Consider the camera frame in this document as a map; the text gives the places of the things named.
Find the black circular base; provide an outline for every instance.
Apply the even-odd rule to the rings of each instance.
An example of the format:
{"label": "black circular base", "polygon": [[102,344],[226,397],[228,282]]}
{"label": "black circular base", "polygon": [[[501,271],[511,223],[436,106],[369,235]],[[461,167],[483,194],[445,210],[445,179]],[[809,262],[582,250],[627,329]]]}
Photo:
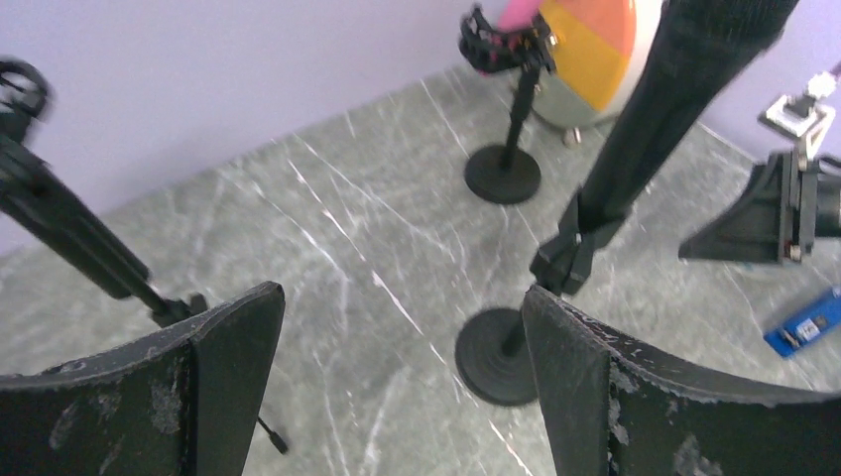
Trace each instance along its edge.
{"label": "black circular base", "polygon": [[461,381],[489,404],[519,407],[538,399],[526,344],[510,357],[502,352],[503,342],[520,319],[516,309],[484,310],[467,321],[455,341]]}
{"label": "black circular base", "polygon": [[464,169],[467,186],[480,198],[500,205],[521,203],[535,196],[541,186],[541,167],[535,158],[517,149],[511,166],[500,168],[501,145],[476,151]]}

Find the marble table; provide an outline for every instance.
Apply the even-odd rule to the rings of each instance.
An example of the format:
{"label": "marble table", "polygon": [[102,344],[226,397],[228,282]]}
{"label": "marble table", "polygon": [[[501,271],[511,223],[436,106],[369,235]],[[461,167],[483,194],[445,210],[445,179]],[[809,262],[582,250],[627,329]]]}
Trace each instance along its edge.
{"label": "marble table", "polygon": [[[265,280],[289,304],[246,475],[549,475],[540,409],[496,409],[455,375],[474,312],[519,305],[528,265],[586,177],[609,125],[568,149],[531,119],[541,164],[531,201],[500,207],[462,179],[467,154],[502,141],[510,80],[457,68],[138,200],[105,221],[166,295],[211,304]],[[677,247],[741,191],[750,161],[694,128],[571,301],[701,365],[841,389],[841,333],[782,360],[762,329],[841,282],[839,245],[797,267],[681,262]],[[0,372],[34,373],[155,330],[48,250],[0,258]]]}

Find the blue object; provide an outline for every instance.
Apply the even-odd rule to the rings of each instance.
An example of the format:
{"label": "blue object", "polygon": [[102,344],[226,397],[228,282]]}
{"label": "blue object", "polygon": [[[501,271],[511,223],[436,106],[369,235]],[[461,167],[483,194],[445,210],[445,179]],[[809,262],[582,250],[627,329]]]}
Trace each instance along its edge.
{"label": "blue object", "polygon": [[784,324],[765,334],[765,340],[782,357],[813,344],[841,324],[841,286],[830,288]]}

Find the white label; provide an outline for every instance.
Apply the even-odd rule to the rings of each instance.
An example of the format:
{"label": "white label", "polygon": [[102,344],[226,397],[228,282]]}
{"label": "white label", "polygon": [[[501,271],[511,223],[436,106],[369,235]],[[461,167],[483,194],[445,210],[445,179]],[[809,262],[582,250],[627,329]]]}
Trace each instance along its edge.
{"label": "white label", "polygon": [[812,319],[805,320],[797,327],[797,336],[806,342],[814,339],[820,333],[820,329]]}

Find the light purple wall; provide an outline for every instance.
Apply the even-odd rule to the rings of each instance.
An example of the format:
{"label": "light purple wall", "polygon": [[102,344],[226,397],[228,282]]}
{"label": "light purple wall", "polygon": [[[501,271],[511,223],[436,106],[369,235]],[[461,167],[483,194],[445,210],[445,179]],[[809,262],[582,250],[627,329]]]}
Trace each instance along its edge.
{"label": "light purple wall", "polygon": [[[0,55],[53,85],[33,150],[101,212],[459,62],[472,3],[0,0]],[[30,241],[0,217],[0,254]]]}
{"label": "light purple wall", "polygon": [[[782,38],[731,83],[701,122],[753,159],[790,143],[757,123],[757,116],[781,93],[802,91],[813,75],[841,60],[839,0],[800,0]],[[841,91],[827,101],[841,109]],[[822,152],[841,154],[841,121],[830,129]]]}

